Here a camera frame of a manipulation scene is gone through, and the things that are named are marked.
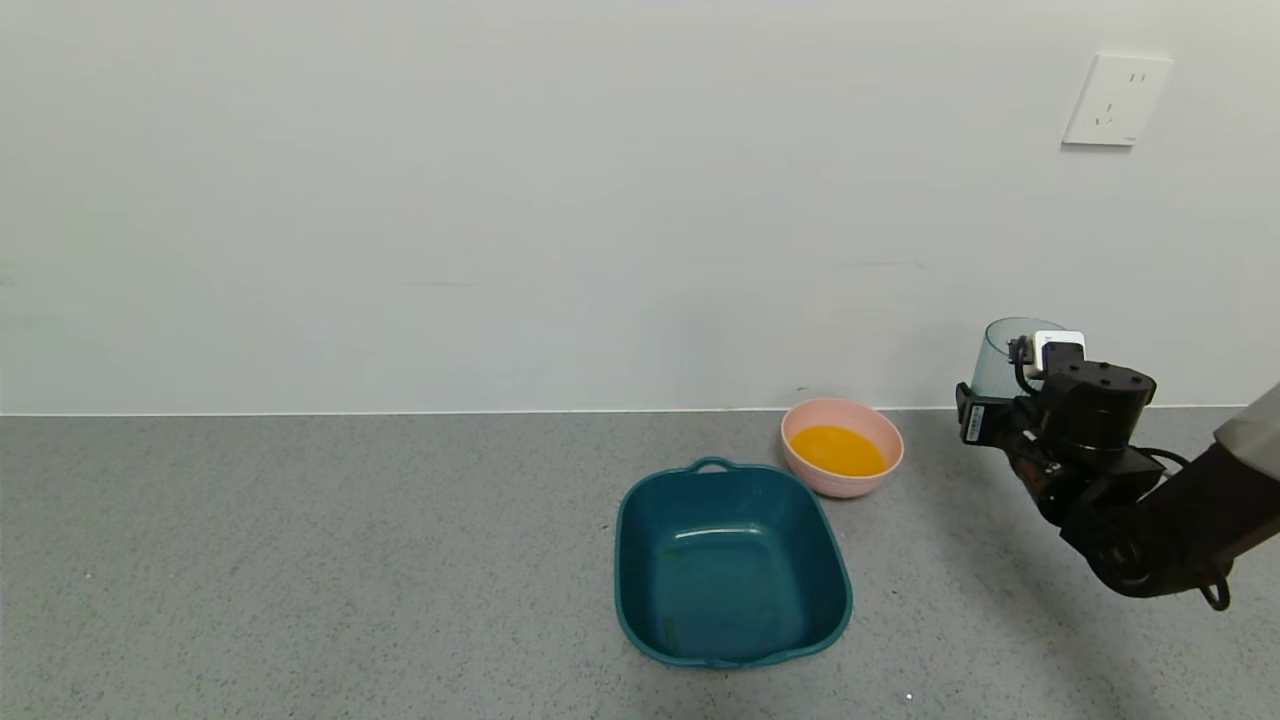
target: clear plastic cup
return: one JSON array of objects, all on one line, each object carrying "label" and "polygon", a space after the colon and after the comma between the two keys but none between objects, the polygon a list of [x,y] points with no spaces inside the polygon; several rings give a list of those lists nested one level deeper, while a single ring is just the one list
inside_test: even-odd
[{"label": "clear plastic cup", "polygon": [[[1009,361],[1009,341],[1020,336],[1033,336],[1036,331],[1061,331],[1062,325],[1036,318],[1001,318],[987,325],[982,334],[982,348],[978,351],[978,365],[973,369],[973,382],[969,387],[975,395],[987,397],[1016,397],[1027,395],[1018,387],[1014,378],[1014,365]],[[1039,389],[1039,380],[1029,380]]]}]

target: bowl rim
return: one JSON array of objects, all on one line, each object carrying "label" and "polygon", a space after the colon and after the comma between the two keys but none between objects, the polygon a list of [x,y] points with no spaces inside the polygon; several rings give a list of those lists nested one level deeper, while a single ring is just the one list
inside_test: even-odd
[{"label": "bowl rim", "polygon": [[[627,502],[631,496],[635,495],[641,486],[649,483],[654,478],[660,478],[664,475],[682,475],[682,474],[696,474],[699,470],[708,465],[719,465],[724,470],[768,470],[769,473],[777,474],[780,478],[792,482],[806,493],[809,493],[810,502],[818,509],[818,518],[822,519],[822,527],[827,532],[828,539],[831,539],[831,547],[836,552],[836,565],[840,568],[841,587],[845,591],[845,612],[841,615],[840,621],[829,635],[823,639],[801,647],[780,650],[777,652],[769,653],[764,657],[758,657],[754,660],[723,660],[718,657],[678,657],[675,655],[667,655],[649,643],[640,639],[635,629],[631,626],[631,621],[627,619],[626,614],[622,612],[622,518],[627,509]],[[845,634],[849,628],[849,621],[854,615],[854,584],[849,578],[849,568],[845,565],[845,555],[840,550],[840,541],[836,539],[836,532],[831,529],[831,521],[827,519],[827,512],[822,509],[822,501],[818,498],[818,493],[809,487],[808,483],[803,482],[794,474],[773,465],[760,465],[760,464],[737,464],[730,462],[728,460],[708,455],[699,460],[695,460],[691,465],[686,468],[672,468],[669,470],[659,470],[650,475],[646,475],[636,484],[627,489],[627,493],[622,497],[622,502],[618,503],[617,519],[613,523],[613,611],[617,614],[618,625],[622,626],[622,634],[631,641],[631,644],[636,647],[644,655],[662,662],[664,665],[672,665],[677,667],[707,667],[712,670],[728,670],[735,667],[763,667],[765,665],[776,665],[794,657],[804,657],[806,655],[814,655],[827,650],[828,647],[836,644],[836,641]]]},{"label": "bowl rim", "polygon": [[[897,454],[897,459],[895,459],[893,462],[890,464],[890,466],[886,468],[883,473],[876,473],[874,475],[841,475],[840,473],[832,473],[831,470],[824,470],[824,469],[814,465],[813,462],[809,462],[808,460],[805,460],[804,457],[801,457],[800,454],[796,452],[794,447],[791,447],[791,439],[787,438],[787,418],[790,418],[792,413],[795,413],[796,410],[804,407],[805,405],[809,405],[809,404],[813,404],[813,402],[829,402],[832,400],[835,400],[837,402],[844,402],[845,405],[852,405],[854,407],[861,407],[863,410],[870,410],[881,420],[884,420],[884,423],[893,430],[893,434],[897,436],[897,443],[902,447],[902,450],[901,450],[901,452]],[[778,424],[778,434],[782,436],[782,447],[786,448],[788,459],[790,457],[795,457],[806,469],[814,470],[817,473],[822,473],[822,474],[827,475],[828,479],[831,479],[833,482],[837,482],[837,483],[861,486],[861,484],[868,484],[869,482],[883,479],[884,475],[887,475],[887,474],[892,473],[893,470],[896,470],[897,466],[902,464],[902,457],[906,456],[906,441],[902,439],[902,432],[897,429],[897,425],[893,424],[893,420],[890,420],[883,413],[881,413],[879,410],[872,407],[870,405],[863,405],[861,402],[856,402],[854,400],[849,400],[849,398],[845,398],[845,397],[835,397],[835,396],[831,396],[831,397],[810,397],[809,400],[805,400],[804,402],[800,402],[799,405],[791,407],[791,410],[787,410],[786,415],[782,416],[782,423]]]}]

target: electrical socket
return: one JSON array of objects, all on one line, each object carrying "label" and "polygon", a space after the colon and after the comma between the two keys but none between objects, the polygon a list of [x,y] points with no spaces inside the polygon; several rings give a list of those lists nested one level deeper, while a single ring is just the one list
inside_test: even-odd
[{"label": "electrical socket", "polygon": [[1062,142],[1138,142],[1172,67],[1169,58],[1094,56]]}]

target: orange juice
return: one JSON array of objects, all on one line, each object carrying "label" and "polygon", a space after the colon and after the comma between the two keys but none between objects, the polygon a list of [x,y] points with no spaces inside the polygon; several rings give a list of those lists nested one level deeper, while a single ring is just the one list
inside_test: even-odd
[{"label": "orange juice", "polygon": [[878,475],[888,462],[876,443],[837,425],[814,425],[791,437],[791,450],[812,465],[837,475]]}]

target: black cable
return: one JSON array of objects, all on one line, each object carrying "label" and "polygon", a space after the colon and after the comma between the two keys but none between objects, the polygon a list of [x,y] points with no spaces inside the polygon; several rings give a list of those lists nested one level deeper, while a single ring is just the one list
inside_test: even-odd
[{"label": "black cable", "polygon": [[1183,457],[1181,455],[1178,455],[1176,452],[1171,452],[1169,450],[1160,450],[1158,447],[1135,447],[1134,450],[1149,457],[1164,457],[1165,460],[1172,460],[1174,462],[1178,462],[1183,468],[1192,464],[1190,460]]},{"label": "black cable", "polygon": [[1204,596],[1204,602],[1207,602],[1210,607],[1221,612],[1231,606],[1231,588],[1228,587],[1226,577],[1222,575],[1221,571],[1217,573],[1217,578],[1213,584],[1217,587],[1216,596],[1210,592],[1208,585],[1201,585],[1201,594]]},{"label": "black cable", "polygon": [[1023,392],[1036,397],[1039,391],[1032,387],[1032,383],[1027,382],[1027,374],[1023,373],[1023,359],[1027,356],[1027,336],[1021,336],[1014,341],[1010,351],[1015,355],[1014,357],[1014,379],[1018,380],[1018,387],[1023,388]]}]

